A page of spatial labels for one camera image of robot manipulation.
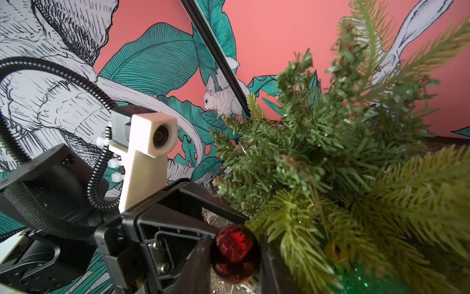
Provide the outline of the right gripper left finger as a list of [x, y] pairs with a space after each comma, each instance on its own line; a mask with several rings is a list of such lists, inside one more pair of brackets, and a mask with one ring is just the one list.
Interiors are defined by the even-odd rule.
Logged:
[[212, 238], [205, 236], [195, 246], [171, 294], [210, 294]]

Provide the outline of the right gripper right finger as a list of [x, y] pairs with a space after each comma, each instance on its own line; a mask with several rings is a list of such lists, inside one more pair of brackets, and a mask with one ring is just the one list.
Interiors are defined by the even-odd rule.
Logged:
[[261, 293], [299, 294], [301, 291], [274, 242], [269, 242], [268, 238], [263, 236], [260, 246]]

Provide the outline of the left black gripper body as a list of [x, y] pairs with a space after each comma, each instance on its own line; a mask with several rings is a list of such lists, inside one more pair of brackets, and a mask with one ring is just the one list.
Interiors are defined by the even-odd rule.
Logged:
[[206, 209], [234, 224], [248, 217], [208, 190], [182, 179], [99, 227], [95, 242], [116, 294], [170, 294], [195, 246], [219, 228]]

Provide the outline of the red ball ornament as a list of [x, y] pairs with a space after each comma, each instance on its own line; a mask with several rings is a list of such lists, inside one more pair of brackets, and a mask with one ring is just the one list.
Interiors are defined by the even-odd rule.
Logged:
[[211, 265], [228, 284], [242, 284], [259, 272], [261, 249], [255, 235], [244, 225], [222, 228], [211, 245]]

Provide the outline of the green glitter ball ornament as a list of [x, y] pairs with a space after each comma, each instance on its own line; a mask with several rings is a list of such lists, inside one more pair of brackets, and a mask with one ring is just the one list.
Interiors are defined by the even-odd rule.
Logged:
[[354, 268], [340, 275], [343, 289], [332, 288], [333, 294], [412, 294], [410, 287], [400, 278], [377, 278], [367, 274], [364, 267]]

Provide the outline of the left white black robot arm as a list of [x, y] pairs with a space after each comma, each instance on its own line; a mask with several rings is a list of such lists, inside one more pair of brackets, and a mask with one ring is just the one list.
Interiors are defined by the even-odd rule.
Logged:
[[167, 184], [176, 118], [120, 107], [87, 78], [50, 61], [1, 61], [2, 78], [19, 71], [71, 82], [98, 100], [111, 121], [95, 167], [64, 144], [30, 159], [1, 123], [1, 141], [20, 164], [1, 181], [1, 210], [26, 227], [1, 261], [1, 284], [46, 294], [84, 274], [99, 252], [117, 294], [208, 293], [220, 231], [202, 211], [238, 225], [247, 217], [188, 179]]

